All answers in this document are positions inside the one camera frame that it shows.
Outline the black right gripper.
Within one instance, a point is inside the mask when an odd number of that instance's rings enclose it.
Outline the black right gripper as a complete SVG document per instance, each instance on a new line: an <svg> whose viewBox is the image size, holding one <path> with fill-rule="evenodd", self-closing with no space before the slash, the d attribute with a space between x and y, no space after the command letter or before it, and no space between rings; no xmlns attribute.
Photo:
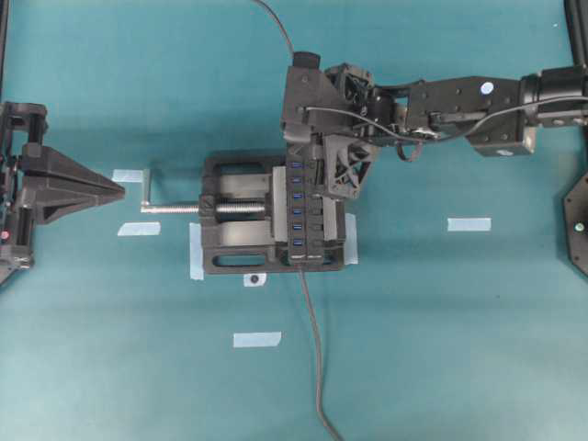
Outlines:
<svg viewBox="0 0 588 441"><path fill-rule="evenodd" d="M309 143L310 184L319 195L357 199L378 146L403 145L407 85L379 85L360 67L320 69L321 56L296 51L288 68L280 127L288 143Z"/></svg>

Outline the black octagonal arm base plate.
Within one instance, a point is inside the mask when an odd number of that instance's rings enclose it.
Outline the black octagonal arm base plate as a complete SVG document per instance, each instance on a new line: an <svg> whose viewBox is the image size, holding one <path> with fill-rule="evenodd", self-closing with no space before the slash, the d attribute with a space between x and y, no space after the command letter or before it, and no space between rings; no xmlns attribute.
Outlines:
<svg viewBox="0 0 588 441"><path fill-rule="evenodd" d="M565 195L563 210L568 254L575 267L587 276L587 189L584 174Z"/></svg>

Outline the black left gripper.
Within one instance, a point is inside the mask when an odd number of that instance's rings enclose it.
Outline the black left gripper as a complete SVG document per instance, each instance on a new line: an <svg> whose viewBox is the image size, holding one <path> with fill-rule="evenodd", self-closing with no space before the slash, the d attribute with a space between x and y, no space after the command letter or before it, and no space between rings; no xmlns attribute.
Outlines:
<svg viewBox="0 0 588 441"><path fill-rule="evenodd" d="M125 189L55 149L41 145L47 130L47 108L40 104L1 105L1 283L33 263L32 230L84 209L125 197ZM13 152L16 131L28 135L21 156ZM97 189L97 195L65 190L25 190L24 174L56 178Z"/></svg>

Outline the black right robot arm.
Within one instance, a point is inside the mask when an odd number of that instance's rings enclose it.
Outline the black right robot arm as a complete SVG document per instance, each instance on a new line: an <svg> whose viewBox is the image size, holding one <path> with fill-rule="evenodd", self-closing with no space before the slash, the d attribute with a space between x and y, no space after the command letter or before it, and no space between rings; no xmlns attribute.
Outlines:
<svg viewBox="0 0 588 441"><path fill-rule="evenodd" d="M287 191L294 199L357 198L384 147L414 162L428 144L465 139L483 156L527 155L539 127L587 121L587 68L544 70L518 80L467 76L379 85L342 63L322 69L295 53L282 115Z"/></svg>

